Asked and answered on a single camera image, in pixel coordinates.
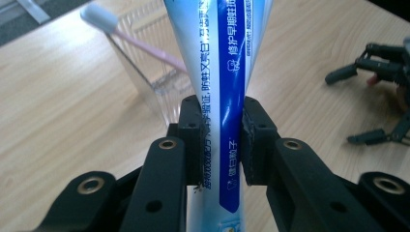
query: blue stripe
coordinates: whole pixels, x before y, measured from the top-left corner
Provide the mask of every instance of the blue stripe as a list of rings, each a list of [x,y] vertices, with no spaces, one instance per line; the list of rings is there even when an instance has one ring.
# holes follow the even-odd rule
[[[233,27],[233,18],[228,18],[228,14],[233,14],[232,5],[229,5],[232,3],[236,4],[236,21]],[[246,78],[244,1],[219,0],[218,23],[220,44],[220,205],[227,211],[235,213],[240,204],[239,142]],[[229,53],[229,47],[235,48],[234,41],[237,41],[237,54],[235,54],[235,49]]]

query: wooden table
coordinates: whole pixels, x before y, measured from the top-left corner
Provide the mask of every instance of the wooden table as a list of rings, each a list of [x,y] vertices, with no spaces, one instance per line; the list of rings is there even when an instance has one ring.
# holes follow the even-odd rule
[[[133,2],[100,1],[118,15]],[[395,86],[367,87],[368,72],[324,81],[367,43],[402,44],[409,35],[409,23],[366,1],[278,0],[248,95],[282,136],[304,140],[337,175],[357,182],[377,170],[410,182],[408,147],[345,140],[395,125]],[[34,229],[71,179],[91,170],[120,178],[164,134],[105,35],[78,11],[0,47],[0,230]],[[245,189],[248,231],[276,230],[265,189]]]

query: screw hole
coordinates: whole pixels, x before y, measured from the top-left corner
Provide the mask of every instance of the screw hole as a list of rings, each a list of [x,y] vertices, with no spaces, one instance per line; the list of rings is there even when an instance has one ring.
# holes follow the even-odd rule
[[[168,150],[174,148],[176,145],[177,143],[173,140],[164,140],[160,143],[160,148]]]
[[[301,150],[302,145],[296,141],[287,140],[283,142],[283,145],[292,150]]]
[[[346,213],[347,208],[340,202],[331,202],[331,208],[339,213]]]
[[[78,185],[77,192],[88,195],[100,190],[103,187],[104,180],[101,177],[90,177]]]
[[[148,202],[148,204],[145,206],[145,210],[148,213],[156,213],[162,209],[162,202],[159,200],[154,200]]]
[[[373,183],[378,188],[391,194],[401,195],[405,192],[405,189],[402,185],[385,177],[376,177],[373,179]]]

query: white toothpaste tube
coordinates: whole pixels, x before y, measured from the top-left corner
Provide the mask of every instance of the white toothpaste tube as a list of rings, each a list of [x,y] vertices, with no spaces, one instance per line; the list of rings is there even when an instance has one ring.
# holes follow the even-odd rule
[[[209,129],[189,231],[245,231],[240,131],[245,92],[272,0],[164,0]]]

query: pink toothbrush handle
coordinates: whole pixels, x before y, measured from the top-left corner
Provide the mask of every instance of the pink toothbrush handle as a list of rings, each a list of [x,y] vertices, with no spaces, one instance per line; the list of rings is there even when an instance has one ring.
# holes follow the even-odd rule
[[[124,39],[125,41],[129,42],[130,44],[133,44],[136,47],[139,47],[141,50],[143,50],[143,51],[147,52],[148,54],[152,55],[153,57],[163,61],[165,64],[174,67],[176,70],[188,74],[187,68],[185,67],[184,62],[182,62],[178,58],[166,53],[165,51],[160,50],[156,47],[153,47],[149,44],[146,44],[142,41],[139,41],[136,38],[133,38],[133,37],[121,32],[121,31],[119,31],[118,29],[116,29],[113,34],[115,34],[118,37]]]

